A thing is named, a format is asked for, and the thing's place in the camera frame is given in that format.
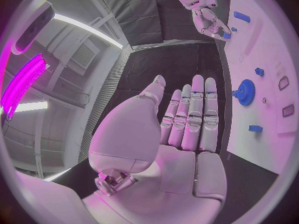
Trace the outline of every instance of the pink light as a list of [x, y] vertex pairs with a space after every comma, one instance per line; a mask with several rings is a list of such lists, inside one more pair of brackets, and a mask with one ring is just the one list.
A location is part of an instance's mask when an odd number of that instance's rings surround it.
[[1, 100], [3, 110], [8, 113], [8, 118], [12, 118], [19, 102], [45, 70], [46, 62], [42, 58], [42, 54], [39, 54], [29, 61], [15, 76]]

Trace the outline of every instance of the blue object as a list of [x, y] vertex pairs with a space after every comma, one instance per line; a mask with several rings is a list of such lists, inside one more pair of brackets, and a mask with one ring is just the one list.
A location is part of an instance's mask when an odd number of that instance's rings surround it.
[[237, 91], [232, 92], [232, 96], [238, 98], [239, 103], [248, 106], [255, 97], [255, 85], [251, 80], [244, 80]]
[[231, 34], [228, 34], [228, 33], [226, 33], [226, 32], [223, 33], [223, 38], [225, 38], [225, 39], [230, 39], [231, 37], [232, 37]]
[[256, 72], [257, 75], [259, 75], [261, 77], [263, 77], [265, 75], [265, 71], [261, 68], [255, 69], [255, 72]]
[[251, 132], [262, 132], [263, 127], [260, 127], [258, 125], [250, 125], [249, 126], [249, 131], [251, 131]]
[[237, 19], [241, 19], [243, 21], [246, 21], [246, 22], [250, 22], [250, 17], [245, 15], [245, 14], [242, 14], [240, 12], [237, 12], [237, 11], [234, 11], [234, 17], [237, 18]]

